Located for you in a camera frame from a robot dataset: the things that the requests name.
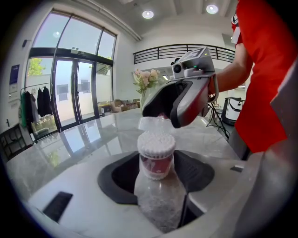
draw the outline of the cotton swab container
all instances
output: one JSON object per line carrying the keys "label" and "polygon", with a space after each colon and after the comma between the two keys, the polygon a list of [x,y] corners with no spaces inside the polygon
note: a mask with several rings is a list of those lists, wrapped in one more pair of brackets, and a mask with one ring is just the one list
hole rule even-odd
{"label": "cotton swab container", "polygon": [[175,138],[165,132],[144,132],[137,146],[144,174],[153,180],[165,178],[172,165]]}

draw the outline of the glossy table surface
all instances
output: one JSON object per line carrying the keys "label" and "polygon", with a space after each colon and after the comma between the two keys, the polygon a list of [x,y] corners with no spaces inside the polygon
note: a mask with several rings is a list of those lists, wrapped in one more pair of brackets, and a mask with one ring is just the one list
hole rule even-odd
{"label": "glossy table surface", "polygon": [[[28,200],[38,189],[73,165],[137,150],[140,109],[102,117],[41,140],[7,163],[20,196]],[[206,120],[171,129],[176,148],[223,159],[238,159],[225,138]]]}

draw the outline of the camera lens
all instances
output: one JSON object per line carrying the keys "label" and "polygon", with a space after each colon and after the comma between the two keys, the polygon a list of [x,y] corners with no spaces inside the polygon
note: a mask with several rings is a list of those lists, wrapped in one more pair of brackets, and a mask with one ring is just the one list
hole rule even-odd
{"label": "camera lens", "polygon": [[175,65],[174,72],[179,73],[181,72],[181,70],[182,70],[181,65]]}

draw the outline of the black railing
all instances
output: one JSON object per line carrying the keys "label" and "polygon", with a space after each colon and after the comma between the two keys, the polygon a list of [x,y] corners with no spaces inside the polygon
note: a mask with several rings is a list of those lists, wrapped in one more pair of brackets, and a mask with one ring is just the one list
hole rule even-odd
{"label": "black railing", "polygon": [[206,46],[209,49],[211,58],[233,62],[235,51],[226,48],[201,44],[174,44],[167,46],[159,46],[134,53],[134,63],[142,63],[150,60],[160,60],[167,58],[179,58],[186,52],[199,49]]}

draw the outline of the hanging clothes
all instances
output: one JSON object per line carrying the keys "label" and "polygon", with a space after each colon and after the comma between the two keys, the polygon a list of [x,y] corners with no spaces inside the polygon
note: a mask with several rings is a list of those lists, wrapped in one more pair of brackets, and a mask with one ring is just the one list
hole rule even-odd
{"label": "hanging clothes", "polygon": [[41,117],[45,116],[43,108],[43,92],[41,91],[41,89],[37,91],[37,111]]}
{"label": "hanging clothes", "polygon": [[25,102],[25,93],[22,93],[20,97],[20,118],[21,118],[21,125],[25,128],[26,124],[26,102]]}
{"label": "hanging clothes", "polygon": [[32,114],[31,94],[29,92],[25,93],[25,115],[28,131],[29,133],[33,133],[31,128],[31,122],[34,122],[34,119]]}
{"label": "hanging clothes", "polygon": [[30,99],[31,99],[31,107],[32,107],[32,116],[33,116],[34,123],[36,124],[39,121],[38,112],[35,104],[36,99],[32,94],[30,95]]}
{"label": "hanging clothes", "polygon": [[44,114],[45,115],[53,115],[52,106],[51,106],[51,98],[50,98],[50,92],[45,86],[43,89],[43,108],[44,108]]}

